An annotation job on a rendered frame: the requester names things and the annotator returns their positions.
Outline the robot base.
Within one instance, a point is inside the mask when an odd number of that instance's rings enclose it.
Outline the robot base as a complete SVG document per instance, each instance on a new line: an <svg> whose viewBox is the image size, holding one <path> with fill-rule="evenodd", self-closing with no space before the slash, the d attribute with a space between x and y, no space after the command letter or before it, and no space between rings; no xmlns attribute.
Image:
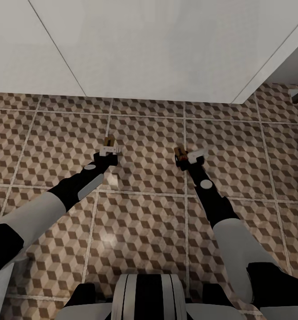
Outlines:
<svg viewBox="0 0 298 320"><path fill-rule="evenodd" d="M187 320L243 320L241 313L227 299L220 284L204 284L203 303L185 298ZM111 320L113 298L96 304L93 284L79 284L55 320Z"/></svg>

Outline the mousetrap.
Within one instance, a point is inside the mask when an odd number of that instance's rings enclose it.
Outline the mousetrap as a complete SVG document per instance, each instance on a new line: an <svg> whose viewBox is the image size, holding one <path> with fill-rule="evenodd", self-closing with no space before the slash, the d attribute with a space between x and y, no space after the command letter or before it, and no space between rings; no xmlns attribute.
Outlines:
<svg viewBox="0 0 298 320"><path fill-rule="evenodd" d="M175 151L176 159L178 159L179 161L184 161L184 160L188 159L183 145L175 147L174 151Z"/></svg>
<svg viewBox="0 0 298 320"><path fill-rule="evenodd" d="M115 139L105 137L104 146L114 146Z"/></svg>

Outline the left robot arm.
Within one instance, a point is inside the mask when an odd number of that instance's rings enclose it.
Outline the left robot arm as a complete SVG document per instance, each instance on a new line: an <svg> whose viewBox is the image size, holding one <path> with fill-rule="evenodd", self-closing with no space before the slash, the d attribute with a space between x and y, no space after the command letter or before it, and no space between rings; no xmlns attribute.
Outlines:
<svg viewBox="0 0 298 320"><path fill-rule="evenodd" d="M121 149L100 146L94 161L80 173L62 179L58 185L0 218L0 271L16 261L68 210L96 189L109 166L117 166Z"/></svg>

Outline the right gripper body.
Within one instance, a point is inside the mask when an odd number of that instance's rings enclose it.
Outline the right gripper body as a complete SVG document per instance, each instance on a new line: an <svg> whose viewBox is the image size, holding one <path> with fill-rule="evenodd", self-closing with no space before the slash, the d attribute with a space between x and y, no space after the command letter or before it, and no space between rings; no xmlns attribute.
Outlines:
<svg viewBox="0 0 298 320"><path fill-rule="evenodd" d="M200 156L197 159L196 163L190 164L188 159L184 161L180 161L180 167L182 171L188 170L190 174L192 174L193 171L202 169L202 165L204 164L204 156Z"/></svg>

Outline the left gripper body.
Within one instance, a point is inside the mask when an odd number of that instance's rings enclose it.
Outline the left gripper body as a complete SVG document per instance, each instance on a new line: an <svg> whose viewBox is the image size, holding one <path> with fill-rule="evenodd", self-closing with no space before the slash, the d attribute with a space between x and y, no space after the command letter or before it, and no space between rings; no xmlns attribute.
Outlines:
<svg viewBox="0 0 298 320"><path fill-rule="evenodd" d="M118 164L117 155L115 155L115 154L109 154L107 156L100 156L100 153L95 153L93 155L93 157L94 157L94 161L92 161L91 163L94 163L95 161L100 159L106 163L107 167L117 166L117 164Z"/></svg>

